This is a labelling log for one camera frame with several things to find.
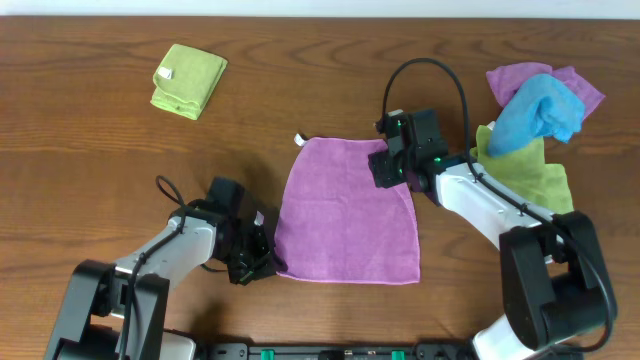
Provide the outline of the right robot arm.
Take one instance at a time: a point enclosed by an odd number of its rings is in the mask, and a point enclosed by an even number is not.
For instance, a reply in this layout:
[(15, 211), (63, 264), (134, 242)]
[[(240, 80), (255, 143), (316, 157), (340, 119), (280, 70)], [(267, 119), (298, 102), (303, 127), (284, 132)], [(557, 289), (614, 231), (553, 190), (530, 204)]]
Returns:
[(369, 168), (376, 186), (408, 184), (498, 248), (504, 314), (473, 337), (475, 358), (578, 359), (609, 341), (617, 304), (585, 214), (528, 204), (468, 156), (383, 150)]

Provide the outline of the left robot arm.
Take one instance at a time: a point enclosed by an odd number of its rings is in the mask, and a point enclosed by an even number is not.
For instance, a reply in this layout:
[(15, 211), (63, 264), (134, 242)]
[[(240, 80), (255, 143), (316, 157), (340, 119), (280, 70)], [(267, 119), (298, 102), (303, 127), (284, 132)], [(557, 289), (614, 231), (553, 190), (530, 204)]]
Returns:
[(179, 209), (151, 241), (113, 263), (73, 271), (52, 331), (48, 359), (203, 359), (204, 346), (165, 327), (169, 293), (211, 259), (233, 284), (275, 275), (285, 263), (263, 215), (246, 218)]

